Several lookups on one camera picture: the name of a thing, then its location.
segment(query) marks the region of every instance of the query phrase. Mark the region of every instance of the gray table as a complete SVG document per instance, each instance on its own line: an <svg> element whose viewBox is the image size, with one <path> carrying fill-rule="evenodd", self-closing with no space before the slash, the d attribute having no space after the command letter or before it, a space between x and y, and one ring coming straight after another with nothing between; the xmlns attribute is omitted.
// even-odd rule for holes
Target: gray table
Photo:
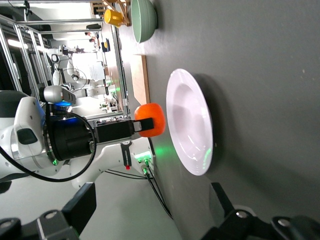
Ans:
<svg viewBox="0 0 320 240"><path fill-rule="evenodd" d="M219 213L210 183L265 221L320 220L320 4L277 0L154 0L159 28L137 44L119 29L130 108L129 56L147 56L152 102L166 111L173 70L201 75L212 112L212 165L203 176L181 164L169 130L152 139L156 175L183 239L197 240Z"/></svg>

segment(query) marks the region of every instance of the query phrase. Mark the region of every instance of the yellow cup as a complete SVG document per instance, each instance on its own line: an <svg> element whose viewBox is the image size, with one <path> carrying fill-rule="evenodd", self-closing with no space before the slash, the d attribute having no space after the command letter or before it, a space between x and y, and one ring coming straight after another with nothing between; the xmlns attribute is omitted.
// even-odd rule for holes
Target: yellow cup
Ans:
<svg viewBox="0 0 320 240"><path fill-rule="evenodd" d="M107 9L104 12L104 21L107 24L112 24L116 27L119 27L121 25L121 23L123 22L123 16L118 11L113 11L113 10Z"/></svg>

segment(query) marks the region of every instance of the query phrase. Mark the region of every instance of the green bowl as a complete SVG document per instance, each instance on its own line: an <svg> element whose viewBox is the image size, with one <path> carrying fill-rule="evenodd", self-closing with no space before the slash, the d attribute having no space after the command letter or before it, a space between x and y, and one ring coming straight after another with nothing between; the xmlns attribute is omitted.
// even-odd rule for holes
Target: green bowl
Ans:
<svg viewBox="0 0 320 240"><path fill-rule="evenodd" d="M157 14L149 0L132 0L131 20L135 40L138 43L152 37L157 26Z"/></svg>

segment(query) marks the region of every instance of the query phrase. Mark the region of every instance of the white plate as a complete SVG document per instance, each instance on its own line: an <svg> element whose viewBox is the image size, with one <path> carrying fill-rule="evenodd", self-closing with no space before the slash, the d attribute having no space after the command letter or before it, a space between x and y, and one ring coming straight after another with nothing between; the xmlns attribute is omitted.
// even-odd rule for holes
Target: white plate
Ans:
<svg viewBox="0 0 320 240"><path fill-rule="evenodd" d="M171 73L166 89L166 114L182 164L194 175L205 174L213 154L211 115L197 81L184 69Z"/></svg>

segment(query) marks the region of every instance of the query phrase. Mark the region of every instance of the bolt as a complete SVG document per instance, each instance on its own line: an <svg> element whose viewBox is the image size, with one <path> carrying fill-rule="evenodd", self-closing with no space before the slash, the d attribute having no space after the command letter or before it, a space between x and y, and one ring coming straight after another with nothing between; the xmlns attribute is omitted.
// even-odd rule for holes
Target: bolt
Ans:
<svg viewBox="0 0 320 240"><path fill-rule="evenodd" d="M287 219L279 219L278 224L286 228L290 226L290 222Z"/></svg>
<svg viewBox="0 0 320 240"><path fill-rule="evenodd" d="M248 217L248 214L244 211L237 211L236 215L241 219L246 219Z"/></svg>
<svg viewBox="0 0 320 240"><path fill-rule="evenodd" d="M13 220L5 221L0 225L0 229L5 229L7 227L10 227L13 222L14 222Z"/></svg>
<svg viewBox="0 0 320 240"><path fill-rule="evenodd" d="M45 215L45 218L52 219L56 214L57 214L56 211L52 211L52 212L48 213L47 215Z"/></svg>

